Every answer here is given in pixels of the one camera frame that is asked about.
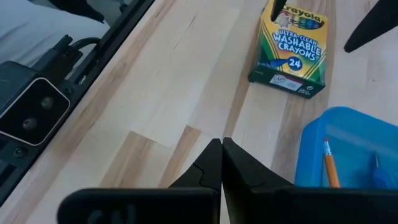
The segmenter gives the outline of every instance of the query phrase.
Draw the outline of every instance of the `wood grain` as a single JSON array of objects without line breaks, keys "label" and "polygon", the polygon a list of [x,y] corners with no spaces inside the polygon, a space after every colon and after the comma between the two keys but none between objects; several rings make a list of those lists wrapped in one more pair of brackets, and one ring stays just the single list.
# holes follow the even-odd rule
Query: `wood grain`
[{"label": "wood grain", "polygon": [[131,131],[99,186],[105,188],[135,187],[142,164],[148,159],[147,156],[154,144],[155,142]]},{"label": "wood grain", "polygon": [[[376,2],[289,0],[329,22],[326,88],[304,100],[248,83],[267,0],[156,0],[0,208],[0,223],[55,223],[62,198],[85,187],[168,187],[223,136],[293,182],[302,130],[331,106],[397,125],[398,30],[343,50]],[[234,221],[224,197],[221,211],[222,223]]]},{"label": "wood grain", "polygon": [[185,127],[180,141],[174,150],[174,153],[167,164],[167,168],[160,180],[159,187],[166,188],[170,186],[181,174],[181,168],[189,155],[190,151],[198,141],[200,131],[189,126]]}]

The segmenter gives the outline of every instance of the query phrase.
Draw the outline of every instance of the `crayon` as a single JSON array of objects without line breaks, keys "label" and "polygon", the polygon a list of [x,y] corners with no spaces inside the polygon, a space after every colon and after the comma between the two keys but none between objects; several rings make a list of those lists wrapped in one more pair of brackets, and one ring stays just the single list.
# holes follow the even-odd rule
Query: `crayon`
[{"label": "crayon", "polygon": [[287,63],[287,62],[288,62],[287,59],[273,59],[273,60],[269,60],[266,63],[259,62],[257,65],[261,65],[261,66],[264,66],[264,67],[270,67],[270,68],[277,68],[277,67],[282,66],[284,63]]},{"label": "crayon", "polygon": [[313,23],[312,19],[307,19],[307,29],[313,29]]},{"label": "crayon", "polygon": [[312,29],[317,29],[317,28],[319,28],[319,22],[314,22]]},{"label": "crayon", "polygon": [[300,17],[298,28],[301,28],[301,29],[307,28],[307,19],[306,18]]},{"label": "crayon", "polygon": [[292,23],[293,23],[293,25],[295,25],[295,26],[298,27],[299,24],[300,24],[300,16],[298,16],[298,15],[293,15]]}]

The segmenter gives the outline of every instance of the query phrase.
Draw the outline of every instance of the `white fabric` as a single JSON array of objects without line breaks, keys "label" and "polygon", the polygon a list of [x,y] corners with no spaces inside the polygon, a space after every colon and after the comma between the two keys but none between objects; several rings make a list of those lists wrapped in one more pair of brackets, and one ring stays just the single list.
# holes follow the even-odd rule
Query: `white fabric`
[{"label": "white fabric", "polygon": [[[66,34],[75,42],[101,38],[108,29],[107,24],[27,0],[0,0],[0,63],[12,60],[31,67]],[[81,49],[83,58],[93,47]]]}]

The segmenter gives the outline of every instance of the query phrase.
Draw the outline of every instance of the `black cable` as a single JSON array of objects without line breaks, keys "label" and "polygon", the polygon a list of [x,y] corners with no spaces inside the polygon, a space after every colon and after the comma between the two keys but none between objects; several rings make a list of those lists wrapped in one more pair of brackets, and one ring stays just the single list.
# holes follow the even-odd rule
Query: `black cable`
[{"label": "black cable", "polygon": [[71,44],[71,48],[75,49],[75,50],[80,50],[83,47],[86,47],[87,45],[90,44],[98,44],[100,42],[100,38],[97,37],[88,37],[88,38],[84,38],[81,40],[76,41],[75,43]]}]

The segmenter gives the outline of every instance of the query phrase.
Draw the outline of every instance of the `black plastic part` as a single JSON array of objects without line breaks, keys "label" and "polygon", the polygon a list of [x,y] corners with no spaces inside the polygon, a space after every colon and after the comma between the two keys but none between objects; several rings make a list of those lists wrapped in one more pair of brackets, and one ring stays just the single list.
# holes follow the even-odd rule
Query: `black plastic part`
[{"label": "black plastic part", "polygon": [[379,0],[355,28],[344,46],[348,53],[398,26],[398,1]]},{"label": "black plastic part", "polygon": [[207,188],[86,189],[63,200],[59,224],[217,224],[218,194]]},{"label": "black plastic part", "polygon": [[207,187],[221,194],[223,145],[213,139],[198,159],[170,187]]},{"label": "black plastic part", "polygon": [[300,188],[255,194],[250,223],[397,223],[396,190]]},{"label": "black plastic part", "polygon": [[[50,110],[42,107],[44,98],[53,100]],[[35,79],[0,117],[0,131],[10,138],[37,146],[44,142],[69,107],[69,100],[46,79]]]},{"label": "black plastic part", "polygon": [[83,56],[79,49],[69,46],[71,42],[72,38],[65,35],[33,65],[32,69],[40,72],[40,76],[46,78],[53,85],[60,84]]},{"label": "black plastic part", "polygon": [[282,11],[287,0],[274,0],[272,7],[271,21],[274,22],[278,18],[279,13]]},{"label": "black plastic part", "polygon": [[104,21],[104,16],[93,9],[87,0],[49,0],[55,7],[60,10],[70,12],[79,16],[85,16],[98,22]]},{"label": "black plastic part", "polygon": [[259,217],[264,213],[270,218],[271,212],[258,210],[256,194],[294,185],[266,168],[231,138],[224,138],[223,147],[223,186],[230,219],[235,223],[260,223],[257,221],[262,220]]},{"label": "black plastic part", "polygon": [[15,62],[0,65],[0,115],[31,83],[37,72]]}]

